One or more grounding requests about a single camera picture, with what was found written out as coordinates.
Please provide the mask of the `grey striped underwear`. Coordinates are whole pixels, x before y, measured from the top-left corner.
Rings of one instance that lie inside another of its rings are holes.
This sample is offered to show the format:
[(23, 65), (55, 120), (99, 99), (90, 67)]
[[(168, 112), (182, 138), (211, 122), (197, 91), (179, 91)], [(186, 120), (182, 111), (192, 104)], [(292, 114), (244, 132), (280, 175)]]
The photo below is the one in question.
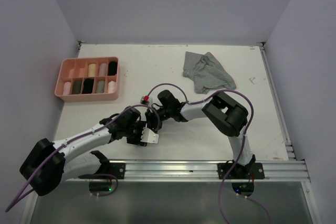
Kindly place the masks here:
[(183, 77), (194, 83), (197, 94), (207, 94), (211, 90), (236, 90), (236, 83), (222, 64), (210, 52), (197, 54), (185, 53)]

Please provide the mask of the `beige navy-trimmed underwear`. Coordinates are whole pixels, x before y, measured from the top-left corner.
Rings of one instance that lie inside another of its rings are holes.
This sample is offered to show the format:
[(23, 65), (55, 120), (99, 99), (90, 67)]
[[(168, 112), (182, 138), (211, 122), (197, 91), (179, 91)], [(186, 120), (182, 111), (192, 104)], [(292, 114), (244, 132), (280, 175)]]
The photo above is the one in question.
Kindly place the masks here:
[(90, 63), (88, 65), (88, 77), (95, 77), (96, 76), (96, 68), (97, 64), (96, 63)]

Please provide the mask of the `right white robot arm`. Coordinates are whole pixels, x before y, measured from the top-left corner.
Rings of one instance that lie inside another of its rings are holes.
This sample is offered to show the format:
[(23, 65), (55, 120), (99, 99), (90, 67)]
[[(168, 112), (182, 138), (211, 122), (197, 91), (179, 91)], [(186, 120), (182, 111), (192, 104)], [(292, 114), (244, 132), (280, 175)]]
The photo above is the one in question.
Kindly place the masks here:
[(208, 118), (229, 139), (233, 152), (230, 173), (246, 178), (252, 173), (256, 160), (247, 137), (247, 130), (254, 117), (254, 108), (246, 96), (234, 90), (231, 92), (248, 102), (250, 113), (242, 104), (227, 95), (227, 90), (216, 91), (205, 100), (198, 102), (180, 102), (169, 90), (164, 90), (157, 96), (161, 103), (159, 108), (153, 112), (150, 110), (145, 112), (147, 126), (156, 132), (168, 119), (173, 119), (175, 122), (189, 122), (194, 119)]

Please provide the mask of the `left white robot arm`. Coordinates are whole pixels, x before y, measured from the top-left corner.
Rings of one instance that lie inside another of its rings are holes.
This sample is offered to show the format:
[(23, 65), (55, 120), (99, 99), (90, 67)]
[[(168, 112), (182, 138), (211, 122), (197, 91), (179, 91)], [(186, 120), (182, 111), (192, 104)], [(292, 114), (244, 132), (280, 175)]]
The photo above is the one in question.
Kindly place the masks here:
[(147, 122), (135, 107), (102, 119), (98, 124), (75, 136), (54, 142), (44, 138), (38, 141), (21, 165), (19, 171), (32, 190), (44, 196), (68, 179), (105, 179), (105, 186), (90, 183), (90, 191), (101, 197), (103, 191), (111, 194), (112, 185), (118, 187), (123, 178), (122, 165), (113, 165), (96, 147), (126, 138), (134, 145), (145, 146)]

